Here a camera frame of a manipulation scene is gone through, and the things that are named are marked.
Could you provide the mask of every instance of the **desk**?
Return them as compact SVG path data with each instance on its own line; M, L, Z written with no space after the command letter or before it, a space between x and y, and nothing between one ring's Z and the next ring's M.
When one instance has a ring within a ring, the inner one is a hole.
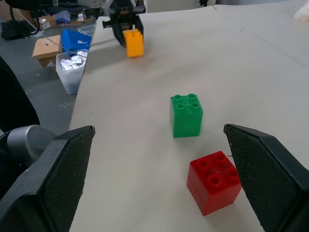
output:
M225 123L275 135L309 167L309 24L294 22L295 4L142 15L137 59L98 19L71 121L96 127L72 232L263 231L243 191L203 217L186 180L190 161L230 155ZM201 135L173 139L169 98L191 92L204 109Z

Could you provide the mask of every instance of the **blue container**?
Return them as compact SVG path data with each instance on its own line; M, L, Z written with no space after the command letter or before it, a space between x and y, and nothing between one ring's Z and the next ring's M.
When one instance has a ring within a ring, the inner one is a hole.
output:
M77 51L82 49L89 50L91 37L70 29L65 29L61 35L61 42L62 46L64 47L63 52Z

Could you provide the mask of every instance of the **toy block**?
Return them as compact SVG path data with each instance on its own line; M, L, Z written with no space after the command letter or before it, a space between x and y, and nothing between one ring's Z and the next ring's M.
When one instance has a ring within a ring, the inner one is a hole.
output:
M199 136L203 109L196 94L170 98L170 124L174 138Z
M241 183L235 166L219 151L190 163L187 187L205 216L232 204Z
M125 30L126 53L128 57L139 57L144 55L143 35L138 29Z

